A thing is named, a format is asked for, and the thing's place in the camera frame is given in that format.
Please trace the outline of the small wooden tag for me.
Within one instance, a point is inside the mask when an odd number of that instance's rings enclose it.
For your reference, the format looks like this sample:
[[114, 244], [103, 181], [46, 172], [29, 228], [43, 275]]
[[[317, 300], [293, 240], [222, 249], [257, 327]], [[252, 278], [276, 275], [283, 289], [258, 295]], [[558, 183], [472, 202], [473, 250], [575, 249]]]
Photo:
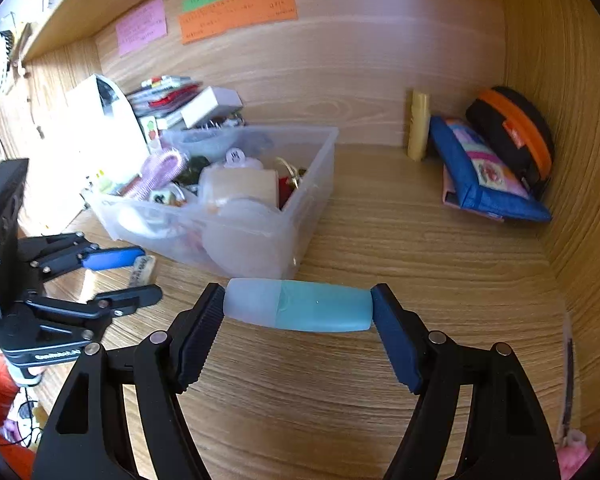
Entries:
[[147, 286], [155, 283], [157, 260], [154, 256], [138, 256], [133, 263], [129, 278], [129, 288]]

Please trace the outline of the orange sticky note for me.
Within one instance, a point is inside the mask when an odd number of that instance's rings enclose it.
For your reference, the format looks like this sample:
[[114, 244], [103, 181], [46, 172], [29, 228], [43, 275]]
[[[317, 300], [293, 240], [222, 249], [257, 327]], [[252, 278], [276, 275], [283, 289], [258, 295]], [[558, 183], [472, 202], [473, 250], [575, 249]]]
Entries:
[[219, 36], [236, 28], [298, 18], [296, 0], [219, 0], [178, 17], [181, 43]]

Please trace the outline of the yellow tube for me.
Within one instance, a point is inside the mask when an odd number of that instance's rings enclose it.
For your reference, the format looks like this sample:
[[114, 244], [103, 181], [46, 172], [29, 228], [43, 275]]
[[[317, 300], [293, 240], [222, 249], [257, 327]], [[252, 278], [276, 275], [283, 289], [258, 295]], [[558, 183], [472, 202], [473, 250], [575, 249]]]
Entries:
[[406, 152], [414, 162], [420, 162], [426, 155], [429, 122], [430, 96], [427, 93], [413, 90]]

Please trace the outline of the pink sticky note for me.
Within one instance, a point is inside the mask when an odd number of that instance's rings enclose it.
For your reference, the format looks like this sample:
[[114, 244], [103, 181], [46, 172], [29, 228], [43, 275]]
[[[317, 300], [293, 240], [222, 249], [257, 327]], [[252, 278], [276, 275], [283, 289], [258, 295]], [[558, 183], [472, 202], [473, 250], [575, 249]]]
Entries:
[[167, 33], [163, 0], [150, 0], [117, 22], [118, 53], [127, 55]]

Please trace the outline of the bowl of trinkets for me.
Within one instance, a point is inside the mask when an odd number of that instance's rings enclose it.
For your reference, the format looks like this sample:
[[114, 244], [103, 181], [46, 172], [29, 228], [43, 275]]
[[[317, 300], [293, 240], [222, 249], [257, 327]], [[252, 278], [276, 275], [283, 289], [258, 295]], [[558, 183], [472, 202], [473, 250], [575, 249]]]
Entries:
[[178, 147], [189, 156], [204, 156], [213, 162], [225, 156], [239, 138], [238, 130], [245, 125], [242, 116], [233, 115], [222, 124], [215, 122], [206, 128], [186, 130], [178, 140]]

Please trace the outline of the beige tape roll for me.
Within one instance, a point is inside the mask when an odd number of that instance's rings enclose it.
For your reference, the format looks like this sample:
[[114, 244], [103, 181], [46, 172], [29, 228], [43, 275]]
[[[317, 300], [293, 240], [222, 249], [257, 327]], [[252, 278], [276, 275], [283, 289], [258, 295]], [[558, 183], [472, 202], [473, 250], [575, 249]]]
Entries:
[[257, 168], [204, 168], [198, 183], [199, 201], [207, 208], [220, 209], [231, 200], [258, 200], [278, 206], [278, 175], [275, 170]]

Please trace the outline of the stack of books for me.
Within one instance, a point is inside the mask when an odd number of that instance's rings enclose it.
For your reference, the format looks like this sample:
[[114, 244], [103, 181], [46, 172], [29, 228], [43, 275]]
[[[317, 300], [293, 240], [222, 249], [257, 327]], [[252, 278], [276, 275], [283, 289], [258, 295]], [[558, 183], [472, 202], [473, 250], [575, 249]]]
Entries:
[[137, 119], [153, 117], [159, 130], [182, 120], [181, 108], [202, 89], [202, 82], [185, 76], [146, 79], [140, 88], [126, 95]]

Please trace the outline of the teal travel bottle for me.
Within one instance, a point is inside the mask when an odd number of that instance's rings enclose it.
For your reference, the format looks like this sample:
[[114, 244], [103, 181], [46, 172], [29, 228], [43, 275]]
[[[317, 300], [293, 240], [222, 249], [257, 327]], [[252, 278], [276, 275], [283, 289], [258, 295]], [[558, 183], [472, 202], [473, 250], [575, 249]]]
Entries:
[[224, 315], [276, 330], [350, 333], [368, 330], [372, 294], [365, 289], [315, 282], [233, 278], [225, 289]]

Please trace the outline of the small white box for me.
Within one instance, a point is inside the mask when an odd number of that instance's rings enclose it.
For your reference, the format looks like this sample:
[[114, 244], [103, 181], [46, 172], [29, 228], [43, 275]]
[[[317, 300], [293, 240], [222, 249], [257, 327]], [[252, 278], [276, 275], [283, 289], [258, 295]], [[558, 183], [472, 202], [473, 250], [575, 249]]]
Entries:
[[235, 90], [207, 87], [181, 108], [181, 115], [187, 128], [195, 128], [215, 117], [227, 117], [239, 112], [243, 106]]

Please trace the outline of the gourd charm with cord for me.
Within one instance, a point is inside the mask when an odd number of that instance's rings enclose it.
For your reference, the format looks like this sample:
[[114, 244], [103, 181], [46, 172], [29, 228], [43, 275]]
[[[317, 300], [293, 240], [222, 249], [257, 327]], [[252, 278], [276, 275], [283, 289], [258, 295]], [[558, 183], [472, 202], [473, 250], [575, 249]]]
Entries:
[[148, 202], [152, 204], [181, 207], [186, 203], [183, 191], [177, 186], [151, 191]]

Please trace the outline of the blue pencil case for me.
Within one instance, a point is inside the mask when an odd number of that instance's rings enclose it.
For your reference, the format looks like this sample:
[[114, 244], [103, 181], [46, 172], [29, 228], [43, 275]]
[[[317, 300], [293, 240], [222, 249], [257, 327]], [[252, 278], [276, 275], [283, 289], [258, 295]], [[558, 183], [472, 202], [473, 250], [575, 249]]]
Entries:
[[442, 203], [446, 206], [498, 221], [550, 221], [550, 211], [466, 122], [431, 117], [429, 137], [443, 162]]

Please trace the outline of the dark green bottle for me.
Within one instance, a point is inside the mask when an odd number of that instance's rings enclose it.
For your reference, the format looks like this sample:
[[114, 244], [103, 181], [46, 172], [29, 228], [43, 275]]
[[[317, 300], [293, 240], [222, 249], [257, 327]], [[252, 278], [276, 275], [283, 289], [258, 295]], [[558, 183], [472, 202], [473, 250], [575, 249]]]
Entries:
[[200, 175], [204, 168], [211, 165], [209, 159], [204, 156], [192, 156], [187, 162], [184, 169], [176, 176], [174, 182], [178, 185], [189, 186], [197, 185]]

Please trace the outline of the red pouch with gold tassel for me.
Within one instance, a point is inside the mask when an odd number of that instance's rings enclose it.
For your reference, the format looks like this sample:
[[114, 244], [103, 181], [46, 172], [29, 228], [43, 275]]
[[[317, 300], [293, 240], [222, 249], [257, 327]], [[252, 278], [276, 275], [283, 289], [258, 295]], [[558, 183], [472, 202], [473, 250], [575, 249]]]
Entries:
[[306, 168], [297, 168], [283, 157], [277, 157], [276, 164], [284, 170], [283, 175], [278, 178], [278, 208], [283, 209], [294, 191], [300, 188]]

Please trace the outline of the fruit sticker sheet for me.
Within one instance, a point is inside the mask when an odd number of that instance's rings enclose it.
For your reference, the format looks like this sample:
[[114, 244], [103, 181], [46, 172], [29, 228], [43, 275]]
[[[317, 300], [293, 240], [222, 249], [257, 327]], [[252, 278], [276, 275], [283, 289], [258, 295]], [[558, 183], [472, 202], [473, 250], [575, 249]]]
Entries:
[[150, 154], [155, 154], [162, 150], [160, 141], [160, 131], [157, 126], [157, 119], [154, 116], [144, 116], [140, 118], [140, 126], [143, 130], [146, 144]]

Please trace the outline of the pink pig toy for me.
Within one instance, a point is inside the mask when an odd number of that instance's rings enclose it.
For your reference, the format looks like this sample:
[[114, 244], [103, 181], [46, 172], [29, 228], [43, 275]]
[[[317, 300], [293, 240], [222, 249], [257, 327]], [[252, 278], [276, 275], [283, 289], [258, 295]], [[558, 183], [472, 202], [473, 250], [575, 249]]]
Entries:
[[230, 148], [225, 154], [225, 168], [240, 169], [250, 168], [262, 170], [264, 168], [259, 159], [247, 156], [240, 148]]

